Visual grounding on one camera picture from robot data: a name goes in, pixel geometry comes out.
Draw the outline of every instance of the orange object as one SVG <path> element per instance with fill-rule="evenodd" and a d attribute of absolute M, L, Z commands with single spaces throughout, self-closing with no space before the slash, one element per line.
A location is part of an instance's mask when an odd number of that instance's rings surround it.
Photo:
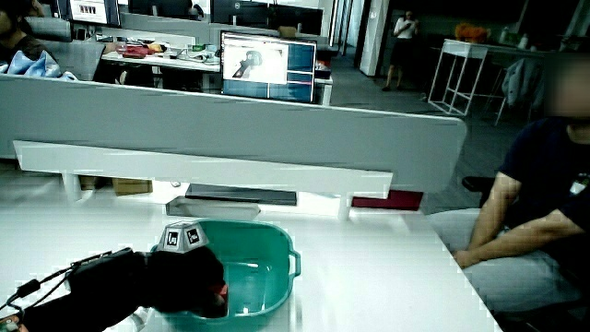
<path fill-rule="evenodd" d="M 461 42 L 482 43 L 488 40 L 490 30 L 469 23 L 460 23 L 454 28 L 454 37 Z"/>

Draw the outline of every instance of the man's hand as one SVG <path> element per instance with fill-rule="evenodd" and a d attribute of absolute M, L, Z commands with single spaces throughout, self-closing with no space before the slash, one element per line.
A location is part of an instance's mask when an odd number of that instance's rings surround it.
<path fill-rule="evenodd" d="M 480 260 L 467 250 L 459 250 L 453 253 L 453 258 L 461 268 L 471 267 L 480 262 Z"/>

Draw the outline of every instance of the computer monitor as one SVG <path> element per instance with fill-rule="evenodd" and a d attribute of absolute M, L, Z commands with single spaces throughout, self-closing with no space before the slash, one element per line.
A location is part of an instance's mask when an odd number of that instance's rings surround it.
<path fill-rule="evenodd" d="M 223 94 L 313 102 L 315 41 L 221 32 Z"/>
<path fill-rule="evenodd" d="M 240 0 L 215 0 L 211 2 L 211 23 L 233 24 L 251 28 L 268 28 L 266 3 Z"/>
<path fill-rule="evenodd" d="M 129 13 L 189 19 L 191 0 L 128 0 Z"/>
<path fill-rule="evenodd" d="M 117 0 L 69 0 L 68 12 L 73 22 L 121 26 Z"/>

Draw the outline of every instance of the man's arm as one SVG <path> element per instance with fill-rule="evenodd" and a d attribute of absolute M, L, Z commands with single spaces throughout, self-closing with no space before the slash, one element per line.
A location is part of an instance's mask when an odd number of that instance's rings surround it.
<path fill-rule="evenodd" d="M 479 211 L 467 250 L 474 250 L 494 239 L 502 228 L 506 210 L 518 196 L 522 184 L 499 172 L 490 197 Z"/>
<path fill-rule="evenodd" d="M 528 221 L 479 248 L 454 254 L 462 268 L 493 258 L 524 255 L 542 246 L 585 231 L 558 209 Z"/>

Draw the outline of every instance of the blue clothing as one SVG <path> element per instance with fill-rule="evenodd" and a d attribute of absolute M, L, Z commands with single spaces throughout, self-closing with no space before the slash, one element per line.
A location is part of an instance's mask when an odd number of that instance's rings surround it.
<path fill-rule="evenodd" d="M 77 80 L 70 72 L 62 73 L 59 65 L 45 51 L 42 51 L 36 60 L 31 60 L 22 51 L 17 51 L 10 64 L 0 62 L 0 74 Z"/>

